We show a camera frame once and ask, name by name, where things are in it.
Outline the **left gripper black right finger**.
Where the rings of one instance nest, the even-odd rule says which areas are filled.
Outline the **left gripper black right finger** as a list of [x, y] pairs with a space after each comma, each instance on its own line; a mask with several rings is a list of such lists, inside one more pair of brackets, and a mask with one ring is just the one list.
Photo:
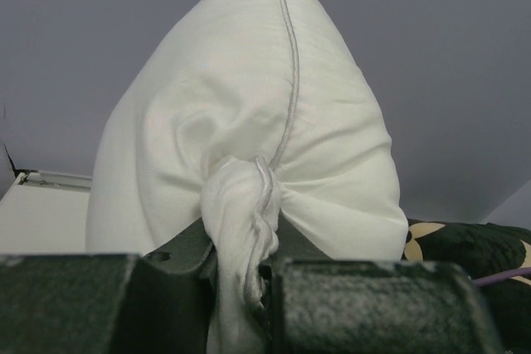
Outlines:
[[269, 353], [500, 353], [488, 308], [458, 266], [330, 259], [284, 217], [266, 281]]

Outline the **white pillow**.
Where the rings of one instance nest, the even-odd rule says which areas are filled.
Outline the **white pillow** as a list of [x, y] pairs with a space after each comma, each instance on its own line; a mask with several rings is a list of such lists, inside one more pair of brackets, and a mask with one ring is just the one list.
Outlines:
[[399, 197], [378, 102], [319, 0], [201, 0], [105, 126], [86, 249], [145, 255], [202, 220], [207, 351], [261, 353], [258, 267], [279, 218], [332, 259], [397, 261]]

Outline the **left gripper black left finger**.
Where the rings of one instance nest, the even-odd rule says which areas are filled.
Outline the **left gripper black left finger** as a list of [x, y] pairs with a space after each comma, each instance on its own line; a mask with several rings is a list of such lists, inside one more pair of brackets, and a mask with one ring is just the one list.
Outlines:
[[4, 353], [203, 353], [214, 258], [201, 221], [138, 255], [4, 255]]

